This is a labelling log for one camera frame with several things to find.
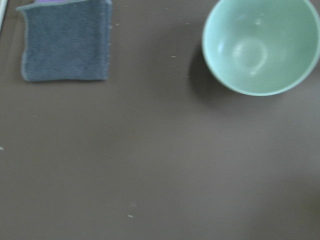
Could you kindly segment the grey cloth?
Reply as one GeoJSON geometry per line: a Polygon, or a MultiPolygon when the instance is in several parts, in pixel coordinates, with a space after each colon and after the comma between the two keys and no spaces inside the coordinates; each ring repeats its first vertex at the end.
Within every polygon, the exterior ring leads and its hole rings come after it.
{"type": "Polygon", "coordinates": [[[25,23],[23,79],[107,80],[112,7],[110,0],[35,1],[17,7],[25,23]]]}

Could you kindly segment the green bowl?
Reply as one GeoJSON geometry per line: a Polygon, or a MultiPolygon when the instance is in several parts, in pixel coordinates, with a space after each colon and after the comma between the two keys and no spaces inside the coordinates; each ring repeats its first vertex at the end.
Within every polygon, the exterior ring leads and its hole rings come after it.
{"type": "Polygon", "coordinates": [[[203,26],[201,48],[226,88],[272,96],[303,82],[320,59],[320,16],[309,0],[220,0],[203,26]]]}

